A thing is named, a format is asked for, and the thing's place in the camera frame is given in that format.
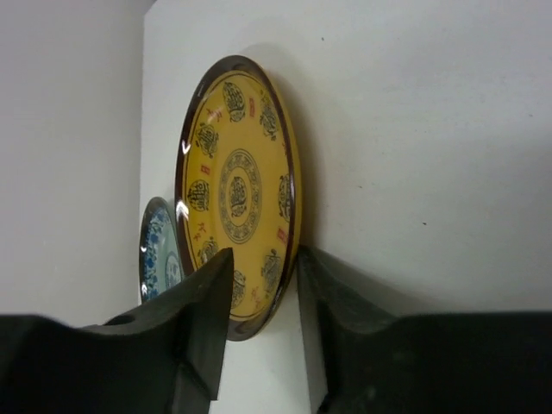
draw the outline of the brown plate rim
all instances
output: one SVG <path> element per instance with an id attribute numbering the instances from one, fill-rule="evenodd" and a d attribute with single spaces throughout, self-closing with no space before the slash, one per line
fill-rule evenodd
<path id="1" fill-rule="evenodd" d="M 296 220 L 296 186 L 295 186 L 295 163 L 292 156 L 292 139 L 290 137 L 290 131 L 288 129 L 289 119 L 285 116 L 284 109 L 279 100 L 278 93 L 276 92 L 272 82 L 269 77 L 265 74 L 263 69 L 257 65 L 253 60 L 241 55 L 231 55 L 225 58 L 220 59 L 215 65 L 213 65 L 202 77 L 199 82 L 196 90 L 194 91 L 193 96 L 191 97 L 190 105 L 186 112 L 184 124 L 182 126 L 182 132 L 180 133 L 179 148 L 177 155 L 176 163 L 176 178 L 174 180 L 174 209 L 176 214 L 176 234 L 178 248 L 180 252 L 180 259 L 182 261 L 182 267 L 184 274 L 192 274 L 194 272 L 193 263 L 190 256 L 190 251 L 188 248 L 188 242 L 185 237 L 184 231 L 184 213 L 179 209 L 179 203 L 184 202 L 184 194 L 182 192 L 182 178 L 184 163 L 186 159 L 186 154 L 182 150 L 183 147 L 190 145 L 188 138 L 190 135 L 191 124 L 198 110 L 198 106 L 202 103 L 204 98 L 204 91 L 209 90 L 213 82 L 222 76 L 226 72 L 231 71 L 243 71 L 257 78 L 266 88 L 270 94 L 271 99 L 274 102 L 274 107 L 280 119 L 280 126 L 282 127 L 282 134 L 285 141 L 285 155 L 287 157 L 287 163 L 290 167 L 290 187 L 292 191 L 292 202 L 291 202 L 291 215 L 290 215 L 290 226 L 287 247 L 285 250 L 285 259 L 284 266 L 282 268 L 282 274 L 280 277 L 279 285 L 274 294 L 273 301 L 267 307 L 267 309 L 260 313 L 259 316 L 254 317 L 247 321 L 234 321 L 229 318 L 228 326 L 228 339 L 231 341 L 245 341 L 246 339 L 257 334 L 265 324 L 270 320 L 274 312 L 278 309 L 278 306 L 283 298 L 283 293 L 285 292 L 286 287 L 289 284 L 290 278 L 292 276 L 292 251 L 293 245 L 295 243 L 295 220 Z"/>

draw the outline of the circular pattern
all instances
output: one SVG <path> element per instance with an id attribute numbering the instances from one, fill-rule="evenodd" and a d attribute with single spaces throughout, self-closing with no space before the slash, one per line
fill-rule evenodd
<path id="1" fill-rule="evenodd" d="M 233 341 L 277 310 L 292 274 L 301 223 L 298 151 L 268 76 L 231 56 L 202 78 L 185 117 L 177 159 L 180 257 L 194 271 L 232 248 Z"/>
<path id="2" fill-rule="evenodd" d="M 236 244 L 247 242 L 259 224 L 261 188 L 259 170 L 245 149 L 236 149 L 226 159 L 218 188 L 221 221 L 226 235 Z"/>
<path id="3" fill-rule="evenodd" d="M 142 302 L 177 285 L 182 278 L 172 210 L 163 198 L 152 198 L 144 211 L 140 235 Z"/>

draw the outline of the blue floral pattern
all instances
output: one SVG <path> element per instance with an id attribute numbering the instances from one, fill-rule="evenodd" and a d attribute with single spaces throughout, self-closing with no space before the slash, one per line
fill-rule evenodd
<path id="1" fill-rule="evenodd" d="M 182 280 L 179 255 L 175 251 L 176 243 L 170 243 L 167 240 L 167 237 L 174 237 L 172 225 L 171 217 L 163 207 L 159 207 L 151 215 L 147 226 L 145 249 L 142 248 L 144 268 L 141 294 L 144 302 L 155 298 Z"/>

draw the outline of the yellow decorative plate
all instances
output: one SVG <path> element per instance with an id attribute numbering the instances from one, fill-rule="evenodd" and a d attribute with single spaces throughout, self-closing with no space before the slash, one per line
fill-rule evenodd
<path id="1" fill-rule="evenodd" d="M 276 311 L 301 223 L 298 150 L 289 116 L 252 60 L 219 60 L 199 83 L 182 128 L 175 201 L 185 274 L 234 249 L 229 339 L 255 335 Z"/>

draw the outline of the plate rim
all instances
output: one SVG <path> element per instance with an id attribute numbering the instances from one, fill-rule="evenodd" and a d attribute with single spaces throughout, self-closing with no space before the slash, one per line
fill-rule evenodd
<path id="1" fill-rule="evenodd" d="M 278 115 L 278 118 L 280 119 L 282 135 L 284 136 L 285 156 L 287 158 L 287 163 L 289 166 L 290 187 L 292 195 L 289 232 L 287 245 L 285 247 L 284 265 L 282 266 L 280 281 L 276 289 L 276 293 L 274 294 L 273 300 L 264 311 L 262 311 L 252 319 L 248 319 L 246 321 L 235 321 L 229 317 L 228 339 L 231 341 L 245 341 L 246 339 L 249 339 L 250 337 L 259 333 L 259 331 L 261 331 L 270 321 L 273 314 L 278 309 L 284 296 L 285 290 L 292 278 L 292 267 L 294 262 L 293 246 L 296 244 L 298 237 L 298 234 L 295 234 L 295 230 L 297 219 L 296 208 L 298 206 L 297 201 L 299 189 L 299 186 L 296 185 L 298 177 L 296 177 L 295 174 L 296 167 L 298 167 L 298 161 L 293 159 L 292 151 L 292 147 L 296 145 L 296 143 L 292 141 L 292 134 L 289 130 L 292 128 L 291 120 L 286 115 L 285 107 L 280 101 L 279 94 L 276 91 L 276 88 L 274 87 L 271 79 L 268 77 L 268 75 L 265 73 L 260 65 L 258 65 L 256 62 L 246 56 L 234 54 L 220 59 L 203 75 L 198 83 L 198 86 L 193 92 L 190 104 L 188 105 L 188 109 L 186 111 L 179 139 L 176 178 L 174 181 L 174 211 L 176 215 L 176 235 L 180 260 L 182 263 L 184 274 L 191 274 L 195 270 L 193 267 L 193 261 L 190 256 L 188 241 L 186 240 L 183 227 L 185 221 L 184 209 L 182 209 L 182 207 L 179 205 L 184 202 L 185 196 L 182 191 L 183 170 L 187 157 L 184 148 L 190 145 L 189 135 L 191 126 L 198 107 L 203 101 L 204 92 L 209 90 L 213 82 L 217 80 L 220 76 L 231 71 L 244 71 L 249 75 L 255 77 L 265 88 L 267 88 L 270 98 L 273 100 L 274 108 L 276 109 L 276 113 Z"/>
<path id="2" fill-rule="evenodd" d="M 150 198 L 150 200 L 146 204 L 146 208 L 144 209 L 144 213 L 141 217 L 141 225 L 140 225 L 140 242 L 138 245 L 139 253 L 138 253 L 138 277 L 139 277 L 139 289 L 140 289 L 140 301 L 142 304 L 145 304 L 147 301 L 152 300 L 144 297 L 144 294 L 142 293 L 141 286 L 146 281 L 144 279 L 144 260 L 146 256 L 145 247 L 147 245 L 146 238 L 147 238 L 147 230 L 149 228 L 149 224 L 151 222 L 152 217 L 154 216 L 154 213 L 157 212 L 158 209 L 165 209 L 166 213 L 169 216 L 169 220 L 171 222 L 172 226 L 172 232 L 174 233 L 176 244 L 177 244 L 177 253 L 179 255 L 179 262 L 180 262 L 180 281 L 184 280 L 185 274 L 184 269 L 182 268 L 182 259 L 180 258 L 180 249 L 179 249 L 179 243 L 178 243 L 178 237 L 176 234 L 176 217 L 174 215 L 174 210 L 171 206 L 171 204 L 166 201 L 163 197 L 153 197 Z"/>

